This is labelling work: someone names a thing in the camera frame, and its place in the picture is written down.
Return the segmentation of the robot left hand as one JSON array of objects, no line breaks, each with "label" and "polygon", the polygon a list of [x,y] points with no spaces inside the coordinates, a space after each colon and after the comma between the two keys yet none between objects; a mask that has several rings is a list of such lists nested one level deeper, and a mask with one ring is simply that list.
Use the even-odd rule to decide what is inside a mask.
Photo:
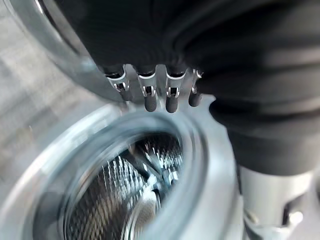
[{"label": "robot left hand", "polygon": [[317,0],[59,0],[95,64],[113,75],[164,64],[202,72],[227,129],[253,240],[284,240],[320,163]]}]

